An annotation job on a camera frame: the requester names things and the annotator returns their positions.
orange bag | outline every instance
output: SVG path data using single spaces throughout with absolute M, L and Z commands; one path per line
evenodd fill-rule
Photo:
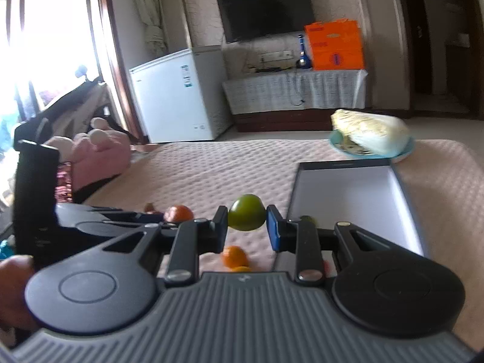
M 365 68 L 360 30 L 356 20 L 338 19 L 304 27 L 313 52 L 315 70 Z

green fruit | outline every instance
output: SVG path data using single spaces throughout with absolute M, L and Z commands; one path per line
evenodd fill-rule
M 316 221 L 314 217 L 304 215 L 300 216 L 299 218 L 301 219 L 301 221 L 309 221 L 310 223 L 314 224 L 316 228 L 318 227 L 318 221 Z
M 228 226 L 239 231 L 252 231 L 266 222 L 266 209 L 261 199 L 252 194 L 242 195 L 228 211 Z

metal screw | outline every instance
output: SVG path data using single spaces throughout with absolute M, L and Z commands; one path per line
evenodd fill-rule
M 178 270 L 172 270 L 170 273 L 166 275 L 166 278 L 169 281 L 182 283 L 184 281 L 187 281 L 191 276 L 192 276 L 192 273 L 190 273 L 188 270 L 178 269 Z
M 323 278 L 323 273 L 316 269 L 306 269 L 299 273 L 298 278 L 301 281 L 315 282 Z

curtain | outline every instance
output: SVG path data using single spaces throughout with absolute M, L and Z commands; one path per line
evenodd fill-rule
M 155 57 L 166 54 L 166 44 L 162 28 L 161 1 L 135 0 L 141 21 L 146 24 L 145 41 Z

ribbed gray surface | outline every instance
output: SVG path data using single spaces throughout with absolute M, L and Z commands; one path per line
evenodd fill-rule
M 98 338 L 42 331 L 15 351 L 31 363 L 461 363 L 450 333 L 391 340 L 353 326 L 322 290 L 285 273 L 204 273 L 168 290 L 131 328 Z

